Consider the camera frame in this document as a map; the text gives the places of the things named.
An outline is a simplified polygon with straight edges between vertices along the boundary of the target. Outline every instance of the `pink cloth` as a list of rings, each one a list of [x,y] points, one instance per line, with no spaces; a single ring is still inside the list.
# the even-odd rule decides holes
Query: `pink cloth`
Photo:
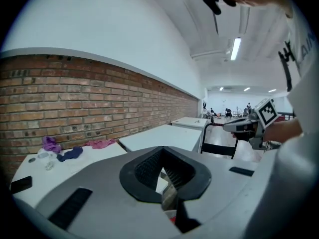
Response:
[[[103,149],[113,143],[115,143],[114,139],[96,140],[96,141],[88,141],[86,144],[84,144],[84,146],[92,146],[92,149]]]

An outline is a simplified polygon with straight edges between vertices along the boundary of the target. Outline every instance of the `white table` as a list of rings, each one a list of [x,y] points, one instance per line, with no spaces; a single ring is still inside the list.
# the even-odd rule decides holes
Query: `white table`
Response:
[[[200,146],[201,146],[201,143],[203,142],[205,126],[209,123],[210,121],[208,119],[198,119],[198,118],[190,118],[190,117],[183,117],[181,119],[177,119],[171,122],[173,126],[201,131]]]
[[[196,151],[199,149],[201,131],[171,125],[161,125],[150,130],[121,138],[127,151],[156,146],[172,146]]]
[[[49,171],[45,170],[44,165],[38,159],[32,163],[28,162],[31,158],[36,158],[37,154],[28,155],[18,168],[12,181],[32,176],[32,187],[18,192],[13,196],[35,208],[41,199],[52,189],[86,166],[103,159],[126,153],[127,152],[121,148],[118,143],[113,143],[103,149],[92,149],[91,146],[85,146],[83,147],[82,154],[76,159],[68,159],[64,162],[60,162],[57,159],[54,160],[54,167]],[[159,177],[156,192],[161,194],[167,185],[168,182]]]

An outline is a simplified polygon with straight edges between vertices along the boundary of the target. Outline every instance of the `white shirt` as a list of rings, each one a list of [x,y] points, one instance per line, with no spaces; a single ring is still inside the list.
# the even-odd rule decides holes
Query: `white shirt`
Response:
[[[305,133],[319,131],[319,44],[305,16],[293,4],[288,19],[292,52],[297,60],[300,81],[287,98]]]

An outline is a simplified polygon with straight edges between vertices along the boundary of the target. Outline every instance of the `blue cloth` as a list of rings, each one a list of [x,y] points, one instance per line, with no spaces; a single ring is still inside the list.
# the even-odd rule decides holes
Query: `blue cloth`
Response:
[[[56,158],[60,162],[63,162],[64,160],[67,160],[67,159],[78,158],[82,152],[83,152],[83,149],[81,147],[73,147],[71,151],[64,153],[63,156],[58,154]]]

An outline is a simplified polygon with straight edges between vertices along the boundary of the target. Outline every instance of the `floor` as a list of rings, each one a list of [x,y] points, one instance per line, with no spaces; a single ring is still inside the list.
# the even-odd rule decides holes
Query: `floor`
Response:
[[[215,119],[215,123],[224,124],[231,121],[230,118],[222,117],[221,119]],[[206,140],[205,142],[222,145],[222,146],[235,146],[236,139],[232,137],[230,132],[223,130],[221,126],[213,126],[207,129]],[[236,153],[234,159],[241,159],[244,161],[259,162],[263,156],[263,150],[253,150],[251,145],[246,141],[238,141]],[[218,154],[209,155],[221,157],[221,158],[230,158],[227,156],[222,156]]]

